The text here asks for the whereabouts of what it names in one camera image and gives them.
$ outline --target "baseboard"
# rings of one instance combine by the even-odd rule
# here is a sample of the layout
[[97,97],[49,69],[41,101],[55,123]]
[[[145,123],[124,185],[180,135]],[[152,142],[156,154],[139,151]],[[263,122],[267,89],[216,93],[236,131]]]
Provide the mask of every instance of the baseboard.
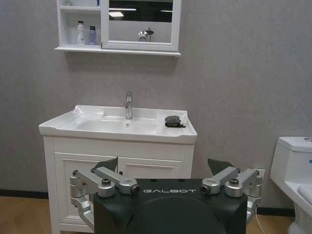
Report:
[[257,214],[258,215],[295,217],[294,209],[284,209],[284,208],[258,207]]
[[6,189],[0,189],[0,196],[15,196],[15,197],[49,199],[49,195],[46,192],[18,191],[18,190],[6,190]]

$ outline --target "blue bottle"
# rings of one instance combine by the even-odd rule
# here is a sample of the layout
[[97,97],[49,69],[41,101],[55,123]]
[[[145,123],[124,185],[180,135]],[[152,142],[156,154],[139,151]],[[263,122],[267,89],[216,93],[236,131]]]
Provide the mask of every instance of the blue bottle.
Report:
[[95,26],[90,26],[90,32],[89,32],[89,41],[90,45],[96,45],[97,44],[97,32]]

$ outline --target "mirror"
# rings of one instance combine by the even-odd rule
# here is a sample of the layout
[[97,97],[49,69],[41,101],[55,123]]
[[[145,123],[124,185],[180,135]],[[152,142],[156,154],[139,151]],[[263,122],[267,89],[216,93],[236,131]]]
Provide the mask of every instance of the mirror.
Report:
[[173,0],[109,0],[109,41],[171,43]]

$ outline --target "faucet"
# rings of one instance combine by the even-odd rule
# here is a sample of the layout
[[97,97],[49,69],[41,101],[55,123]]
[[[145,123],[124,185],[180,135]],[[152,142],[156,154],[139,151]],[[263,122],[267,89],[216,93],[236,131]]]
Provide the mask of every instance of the faucet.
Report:
[[132,120],[132,92],[126,92],[126,120]]

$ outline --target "white sink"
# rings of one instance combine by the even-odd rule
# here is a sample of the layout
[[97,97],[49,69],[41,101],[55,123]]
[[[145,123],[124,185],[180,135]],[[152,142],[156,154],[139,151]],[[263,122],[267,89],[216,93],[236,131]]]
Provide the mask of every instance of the white sink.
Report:
[[[179,116],[186,128],[167,128],[165,117]],[[77,105],[74,110],[39,126],[46,136],[153,141],[195,144],[197,133],[187,111],[133,108],[133,120],[125,108]]]

